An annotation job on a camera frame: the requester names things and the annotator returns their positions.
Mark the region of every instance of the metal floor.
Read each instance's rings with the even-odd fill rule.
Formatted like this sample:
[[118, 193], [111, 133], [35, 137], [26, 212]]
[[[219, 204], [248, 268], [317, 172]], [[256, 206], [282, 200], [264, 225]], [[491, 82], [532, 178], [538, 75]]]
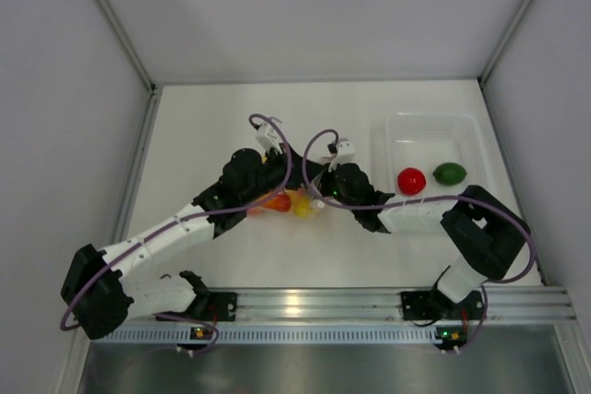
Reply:
[[433, 350], [220, 345], [191, 359], [172, 347], [93, 343], [78, 394], [573, 392], [552, 327], [488, 327], [459, 356]]

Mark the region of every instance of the white table surface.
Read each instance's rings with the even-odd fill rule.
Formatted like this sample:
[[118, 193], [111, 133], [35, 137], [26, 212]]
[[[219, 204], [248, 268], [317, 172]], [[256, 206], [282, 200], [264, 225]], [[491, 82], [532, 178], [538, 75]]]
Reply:
[[[274, 115], [302, 154], [334, 127], [356, 146], [356, 162], [388, 188], [386, 118], [393, 113], [461, 113], [476, 119], [490, 160], [493, 194], [517, 212], [501, 153], [475, 80], [173, 86], [163, 96], [133, 208], [129, 234], [150, 228], [215, 183], [232, 153], [258, 149], [251, 113]], [[312, 159], [325, 153], [322, 140]], [[315, 219], [266, 213], [177, 255], [164, 272], [190, 269], [211, 287], [429, 286], [457, 257], [445, 235], [375, 234], [347, 211]], [[521, 270], [524, 247], [508, 276]], [[519, 285], [539, 285], [532, 270]]]

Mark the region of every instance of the black bracket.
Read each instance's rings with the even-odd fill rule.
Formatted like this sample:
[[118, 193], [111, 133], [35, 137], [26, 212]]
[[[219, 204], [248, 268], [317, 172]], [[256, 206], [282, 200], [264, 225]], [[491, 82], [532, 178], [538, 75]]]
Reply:
[[408, 291], [401, 293], [403, 319], [408, 321], [425, 320], [479, 320], [484, 315], [482, 295], [472, 291], [459, 304], [454, 304], [437, 290]]
[[238, 304], [237, 293], [210, 293], [208, 305], [198, 320], [204, 322], [234, 322]]
[[[376, 206], [386, 203], [394, 194], [377, 191], [368, 175], [356, 163], [343, 163], [332, 172], [324, 172], [319, 191], [324, 197], [332, 197], [345, 205]], [[389, 233], [378, 217], [381, 209], [351, 211], [363, 228], [372, 233]]]

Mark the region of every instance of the red tomato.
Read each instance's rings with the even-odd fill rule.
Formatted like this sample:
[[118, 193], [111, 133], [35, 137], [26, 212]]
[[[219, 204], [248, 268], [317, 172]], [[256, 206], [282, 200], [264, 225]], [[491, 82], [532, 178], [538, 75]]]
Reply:
[[427, 186], [427, 179], [417, 168], [406, 168], [398, 174], [398, 189], [407, 196], [420, 193]]
[[274, 209], [279, 212], [287, 212], [292, 207], [292, 199], [286, 194], [278, 194], [262, 205], [266, 209]]

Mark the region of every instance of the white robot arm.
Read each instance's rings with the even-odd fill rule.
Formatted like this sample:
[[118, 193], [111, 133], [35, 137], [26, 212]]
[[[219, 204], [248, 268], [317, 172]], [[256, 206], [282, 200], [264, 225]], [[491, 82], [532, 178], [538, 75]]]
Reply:
[[[61, 295], [90, 339], [109, 334], [127, 319], [162, 312], [210, 320], [208, 307], [220, 298], [223, 306], [231, 306], [224, 319], [235, 316], [235, 293], [212, 293], [191, 271], [175, 276], [160, 276], [158, 271], [170, 257], [232, 229], [247, 216], [249, 204], [273, 189], [304, 185], [302, 158], [281, 143], [271, 125], [258, 125], [256, 139], [265, 148], [265, 160], [253, 149], [240, 149], [224, 165], [219, 180], [172, 217], [119, 244], [100, 250], [86, 245], [74, 255]], [[524, 238], [514, 226], [464, 202], [381, 209], [400, 197], [374, 189], [352, 163], [355, 149], [348, 140], [329, 145], [329, 150], [331, 157], [322, 164], [308, 161], [306, 166], [323, 197], [364, 208], [351, 212], [374, 233], [446, 232], [462, 254], [430, 291], [403, 304], [405, 319], [459, 316], [462, 302], [484, 281], [501, 279], [521, 250]], [[480, 186], [470, 185], [462, 196], [511, 215], [529, 230]], [[474, 220], [485, 220], [486, 226]]]

